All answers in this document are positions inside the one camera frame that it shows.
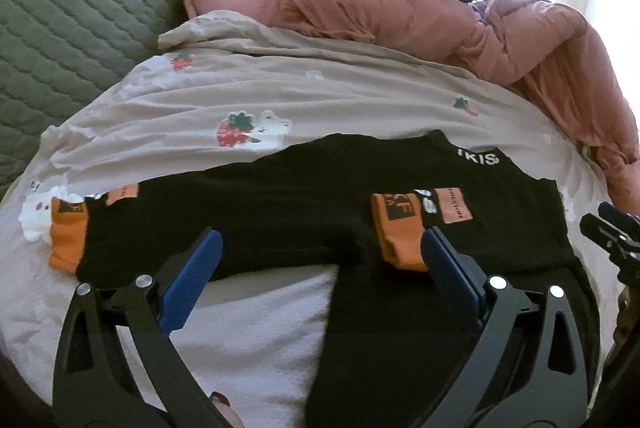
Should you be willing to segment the left hand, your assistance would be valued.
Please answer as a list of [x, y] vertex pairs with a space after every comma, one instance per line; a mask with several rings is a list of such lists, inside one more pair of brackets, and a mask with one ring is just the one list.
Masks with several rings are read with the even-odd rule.
[[244, 424], [240, 419], [240, 416], [233, 411], [229, 399], [224, 394], [219, 391], [213, 391], [210, 394], [209, 399], [233, 428], [244, 428]]

